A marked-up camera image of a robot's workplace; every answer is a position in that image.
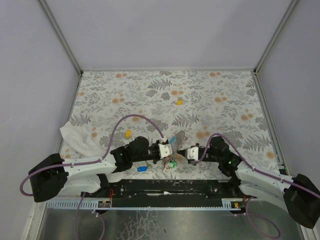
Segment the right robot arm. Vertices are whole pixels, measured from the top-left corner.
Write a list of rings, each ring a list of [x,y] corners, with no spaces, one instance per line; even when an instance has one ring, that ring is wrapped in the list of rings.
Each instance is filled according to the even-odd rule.
[[[217,162],[222,174],[234,181],[244,195],[283,209],[305,228],[313,229],[320,218],[320,191],[307,176],[290,176],[254,166],[220,133],[214,133],[206,146],[196,144],[178,154],[192,165]]]

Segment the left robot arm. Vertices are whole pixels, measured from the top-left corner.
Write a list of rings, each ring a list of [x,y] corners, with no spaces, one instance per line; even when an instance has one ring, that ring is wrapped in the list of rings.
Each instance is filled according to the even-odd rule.
[[[41,203],[58,195],[94,194],[108,183],[120,181],[119,173],[131,169],[134,162],[157,163],[171,154],[168,141],[160,139],[149,144],[142,136],[111,150],[105,157],[63,159],[54,153],[29,171],[32,197]]]

